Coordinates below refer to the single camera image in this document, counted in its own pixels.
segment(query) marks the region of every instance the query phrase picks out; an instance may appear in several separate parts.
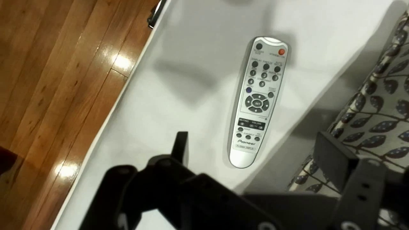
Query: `white table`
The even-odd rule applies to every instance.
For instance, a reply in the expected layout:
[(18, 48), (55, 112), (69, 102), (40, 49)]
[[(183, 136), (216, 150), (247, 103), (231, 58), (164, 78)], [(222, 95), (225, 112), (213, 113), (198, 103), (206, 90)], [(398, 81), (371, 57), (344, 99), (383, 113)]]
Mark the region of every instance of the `white table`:
[[(188, 167), (243, 191), (284, 190), (334, 113), (376, 62), (408, 0), (175, 0), (89, 148), (55, 228), (78, 228), (105, 171), (142, 170), (189, 131)], [(281, 94), (256, 162), (228, 159), (234, 98), (256, 35), (290, 44)], [(138, 228), (166, 228), (144, 214)]]

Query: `black object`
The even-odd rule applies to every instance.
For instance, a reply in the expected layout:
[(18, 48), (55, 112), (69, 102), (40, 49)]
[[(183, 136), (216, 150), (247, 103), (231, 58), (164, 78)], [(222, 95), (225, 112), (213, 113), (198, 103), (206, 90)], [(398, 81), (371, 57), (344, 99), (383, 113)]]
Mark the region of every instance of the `black object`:
[(157, 5), (151, 10), (151, 15), (148, 16), (147, 21), (148, 21), (148, 25), (151, 28), (153, 28), (156, 25), (156, 21), (159, 19), (159, 16), (161, 15), (164, 7), (166, 5), (166, 0), (160, 0), (157, 2)]
[(180, 131), (171, 154), (152, 157), (143, 171), (111, 167), (81, 228), (135, 228), (144, 210), (157, 208), (183, 230), (366, 230), (377, 223), (380, 208), (409, 219), (409, 172), (387, 170), (380, 161), (358, 159), (327, 132), (318, 132), (314, 159), (341, 198), (316, 194), (240, 196), (212, 177), (182, 164), (188, 132)]

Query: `white remote control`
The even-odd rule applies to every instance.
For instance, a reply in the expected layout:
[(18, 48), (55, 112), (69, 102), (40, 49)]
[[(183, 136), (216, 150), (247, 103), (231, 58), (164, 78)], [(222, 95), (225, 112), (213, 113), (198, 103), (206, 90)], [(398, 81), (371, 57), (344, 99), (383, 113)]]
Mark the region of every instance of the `white remote control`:
[(230, 162), (251, 166), (259, 150), (284, 76), (289, 47), (272, 37), (256, 37), (249, 48), (231, 125)]

